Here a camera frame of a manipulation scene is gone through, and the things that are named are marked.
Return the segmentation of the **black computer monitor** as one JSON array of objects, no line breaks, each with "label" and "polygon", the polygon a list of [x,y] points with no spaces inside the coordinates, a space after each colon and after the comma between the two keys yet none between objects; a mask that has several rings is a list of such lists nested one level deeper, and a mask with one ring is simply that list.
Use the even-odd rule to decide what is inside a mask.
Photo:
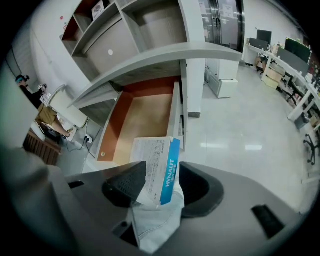
[{"label": "black computer monitor", "polygon": [[272,32],[267,30],[256,31],[256,38],[250,38],[249,44],[258,49],[268,51],[271,46]]},{"label": "black computer monitor", "polygon": [[305,76],[309,70],[311,53],[308,46],[287,37],[284,48],[278,48],[277,57]]}]

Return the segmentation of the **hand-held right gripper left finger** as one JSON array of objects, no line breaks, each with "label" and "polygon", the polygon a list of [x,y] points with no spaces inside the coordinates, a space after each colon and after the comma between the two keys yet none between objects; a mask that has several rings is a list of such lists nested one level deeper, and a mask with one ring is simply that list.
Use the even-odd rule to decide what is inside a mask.
[{"label": "hand-held right gripper left finger", "polygon": [[139,249],[133,215],[145,177],[144,161],[69,177],[50,171],[77,256],[146,256]]}]

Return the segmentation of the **white framed picture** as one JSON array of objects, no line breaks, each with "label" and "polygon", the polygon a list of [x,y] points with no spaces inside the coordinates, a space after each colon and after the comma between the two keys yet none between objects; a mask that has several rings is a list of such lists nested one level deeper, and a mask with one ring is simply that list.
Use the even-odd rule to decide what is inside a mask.
[{"label": "white framed picture", "polygon": [[105,10],[104,0],[100,0],[97,4],[91,9],[92,19],[95,21]]}]

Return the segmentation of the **brown slatted crate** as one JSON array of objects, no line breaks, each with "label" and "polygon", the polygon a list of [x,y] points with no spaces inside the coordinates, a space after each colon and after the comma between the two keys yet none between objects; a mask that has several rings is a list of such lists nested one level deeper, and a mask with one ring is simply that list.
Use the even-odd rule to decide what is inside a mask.
[{"label": "brown slatted crate", "polygon": [[38,157],[47,165],[56,166],[61,154],[61,147],[51,139],[41,140],[31,129],[23,142],[23,148]]}]

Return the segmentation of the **white cloth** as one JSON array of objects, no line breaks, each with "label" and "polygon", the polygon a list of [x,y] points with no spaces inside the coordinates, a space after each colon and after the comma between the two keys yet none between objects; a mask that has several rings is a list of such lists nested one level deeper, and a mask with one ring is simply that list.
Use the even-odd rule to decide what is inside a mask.
[{"label": "white cloth", "polygon": [[148,254],[158,251],[180,227],[184,207],[185,197],[178,175],[171,201],[165,205],[156,206],[143,189],[132,207],[139,249]]}]

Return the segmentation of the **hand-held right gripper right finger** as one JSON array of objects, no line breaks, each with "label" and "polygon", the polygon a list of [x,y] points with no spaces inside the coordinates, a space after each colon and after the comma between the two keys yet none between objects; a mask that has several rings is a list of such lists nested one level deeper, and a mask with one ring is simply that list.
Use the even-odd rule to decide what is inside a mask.
[{"label": "hand-held right gripper right finger", "polygon": [[258,182],[181,162],[185,207],[178,230],[159,256],[270,256],[303,216]]}]

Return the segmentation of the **white and blue box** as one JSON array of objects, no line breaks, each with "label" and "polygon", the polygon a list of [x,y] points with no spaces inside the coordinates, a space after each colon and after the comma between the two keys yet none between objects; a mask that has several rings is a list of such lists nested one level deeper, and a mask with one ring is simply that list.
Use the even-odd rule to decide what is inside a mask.
[{"label": "white and blue box", "polygon": [[138,137],[133,141],[130,162],[145,162],[143,194],[155,206],[171,202],[181,141],[167,137]]}]

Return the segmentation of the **glass door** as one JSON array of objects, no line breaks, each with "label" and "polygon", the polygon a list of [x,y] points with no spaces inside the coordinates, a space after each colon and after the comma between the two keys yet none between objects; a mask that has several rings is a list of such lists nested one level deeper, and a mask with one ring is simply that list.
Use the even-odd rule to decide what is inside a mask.
[{"label": "glass door", "polygon": [[243,52],[244,0],[198,0],[207,43]]}]

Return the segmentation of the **grey wooden shelf unit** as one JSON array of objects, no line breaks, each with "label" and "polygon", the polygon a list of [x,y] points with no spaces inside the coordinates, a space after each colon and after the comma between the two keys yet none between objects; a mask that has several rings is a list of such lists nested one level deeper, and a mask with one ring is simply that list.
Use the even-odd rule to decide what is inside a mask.
[{"label": "grey wooden shelf unit", "polygon": [[60,37],[90,82],[134,56],[188,41],[180,0],[103,0],[93,20],[99,1],[81,0]]}]

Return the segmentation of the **wooden drawer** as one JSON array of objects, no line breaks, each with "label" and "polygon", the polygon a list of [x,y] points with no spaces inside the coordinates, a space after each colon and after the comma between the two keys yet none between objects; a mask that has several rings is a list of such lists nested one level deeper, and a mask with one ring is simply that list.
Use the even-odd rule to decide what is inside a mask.
[{"label": "wooden drawer", "polygon": [[174,137],[185,148],[185,114],[180,76],[126,85],[105,123],[95,159],[125,165],[136,138]]}]

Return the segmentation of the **black office chair base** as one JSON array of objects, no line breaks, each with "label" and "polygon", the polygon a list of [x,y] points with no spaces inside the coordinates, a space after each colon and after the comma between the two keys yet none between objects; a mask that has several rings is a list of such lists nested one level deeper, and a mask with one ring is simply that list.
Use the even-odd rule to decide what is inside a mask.
[{"label": "black office chair base", "polygon": [[312,166],[316,163],[316,149],[320,149],[320,144],[314,145],[313,140],[309,134],[305,135],[305,139],[303,140],[304,144],[307,144],[311,150],[311,157],[307,160],[309,164]]}]

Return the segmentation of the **grey wooden desk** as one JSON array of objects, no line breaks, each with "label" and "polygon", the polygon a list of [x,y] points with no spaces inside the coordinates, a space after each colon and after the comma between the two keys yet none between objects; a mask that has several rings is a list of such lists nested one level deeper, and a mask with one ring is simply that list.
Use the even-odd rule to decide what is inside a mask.
[{"label": "grey wooden desk", "polygon": [[106,87],[114,82],[120,87],[158,78],[181,76],[174,90],[175,102],[170,112],[167,136],[180,139],[186,146],[188,121],[187,60],[217,59],[239,62],[242,54],[227,47],[208,42],[172,44],[140,53],[93,79],[71,103],[78,109],[107,101]]}]

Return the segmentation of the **white cabinet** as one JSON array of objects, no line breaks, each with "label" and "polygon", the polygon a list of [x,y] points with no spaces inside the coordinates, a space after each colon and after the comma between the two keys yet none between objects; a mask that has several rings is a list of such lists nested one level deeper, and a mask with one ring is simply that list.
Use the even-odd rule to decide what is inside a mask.
[{"label": "white cabinet", "polygon": [[238,81],[238,61],[224,59],[206,59],[207,82],[218,99],[231,98],[235,93]]}]

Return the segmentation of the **cardboard box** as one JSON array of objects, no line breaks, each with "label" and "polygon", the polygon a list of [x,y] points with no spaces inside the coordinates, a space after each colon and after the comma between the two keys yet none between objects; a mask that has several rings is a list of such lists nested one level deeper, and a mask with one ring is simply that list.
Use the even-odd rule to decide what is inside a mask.
[{"label": "cardboard box", "polygon": [[282,78],[285,76],[286,71],[282,67],[273,68],[270,67],[267,72],[265,78],[262,80],[266,86],[277,89]]}]

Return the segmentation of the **long white desk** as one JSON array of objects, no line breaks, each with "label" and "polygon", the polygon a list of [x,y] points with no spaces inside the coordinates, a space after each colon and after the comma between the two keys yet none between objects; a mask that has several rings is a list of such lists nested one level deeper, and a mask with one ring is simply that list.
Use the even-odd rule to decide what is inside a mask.
[{"label": "long white desk", "polygon": [[268,57],[266,68],[268,69],[270,67],[271,61],[275,61],[277,64],[279,64],[282,68],[285,69],[286,72],[288,72],[290,75],[293,75],[298,80],[301,81],[301,83],[307,88],[306,94],[303,96],[301,101],[297,104],[297,106],[293,109],[293,111],[287,116],[287,118],[290,121],[295,121],[298,119],[298,114],[301,114],[303,111],[303,105],[307,102],[310,95],[313,95],[312,104],[316,104],[318,109],[320,110],[320,96],[318,96],[318,91],[316,90],[315,86],[308,82],[305,77],[302,76],[302,72],[298,72],[293,67],[291,67],[289,64],[287,64],[285,61],[281,60],[279,57],[275,56],[273,53],[269,51],[265,51],[263,49],[259,49],[257,47],[254,47],[250,44],[245,44],[243,48],[243,54],[242,54],[242,60],[245,60],[245,56],[248,53],[248,51],[256,52],[258,54],[262,54],[265,57]]}]

